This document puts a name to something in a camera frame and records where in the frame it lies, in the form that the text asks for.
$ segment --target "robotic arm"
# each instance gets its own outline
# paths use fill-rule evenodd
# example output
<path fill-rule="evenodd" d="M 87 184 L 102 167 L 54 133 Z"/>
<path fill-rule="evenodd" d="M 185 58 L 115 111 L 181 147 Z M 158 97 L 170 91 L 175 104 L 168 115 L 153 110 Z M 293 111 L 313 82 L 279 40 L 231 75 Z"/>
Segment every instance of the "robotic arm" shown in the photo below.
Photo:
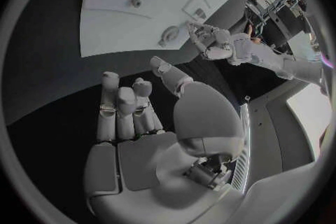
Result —
<path fill-rule="evenodd" d="M 272 70 L 280 78 L 296 78 L 317 84 L 324 91 L 321 63 L 295 59 L 287 54 L 276 54 L 269 46 L 251 41 L 250 36 L 245 33 L 230 35 L 228 30 L 194 22 L 187 23 L 187 26 L 190 39 L 200 50 L 203 59 L 227 59 L 235 66 L 251 63 Z M 208 40 L 213 41 L 210 46 L 205 45 Z"/>

